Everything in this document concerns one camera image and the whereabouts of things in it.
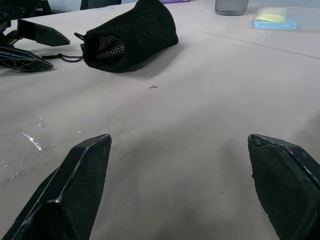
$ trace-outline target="black chair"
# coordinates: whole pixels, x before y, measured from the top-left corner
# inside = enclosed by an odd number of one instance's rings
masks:
[[[121,4],[121,0],[82,0],[80,10],[97,9],[119,4]]]
[[[47,0],[0,0],[0,11],[7,13],[11,20],[52,14]]]

